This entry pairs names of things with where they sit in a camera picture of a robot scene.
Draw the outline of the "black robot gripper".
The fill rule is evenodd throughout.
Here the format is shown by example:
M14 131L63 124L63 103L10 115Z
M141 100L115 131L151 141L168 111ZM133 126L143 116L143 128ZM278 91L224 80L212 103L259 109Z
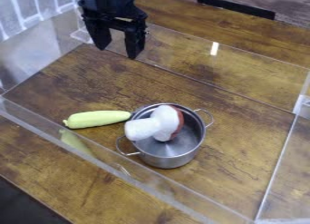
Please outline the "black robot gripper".
M80 0L85 29L96 48L103 51L111 43L109 29L124 32L124 46L129 59L135 59L145 46L147 13L135 0Z

